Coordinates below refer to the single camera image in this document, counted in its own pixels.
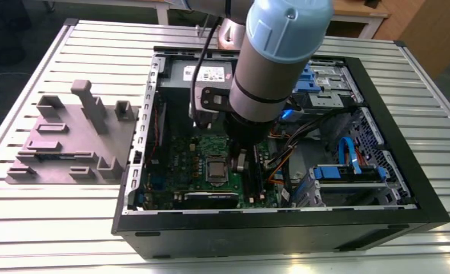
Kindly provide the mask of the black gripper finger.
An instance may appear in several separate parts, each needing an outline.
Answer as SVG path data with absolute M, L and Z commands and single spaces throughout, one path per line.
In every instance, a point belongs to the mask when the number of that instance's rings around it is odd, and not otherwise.
M 254 146 L 234 144 L 230 147 L 230 167 L 234 173 L 245 173 L 254 162 Z

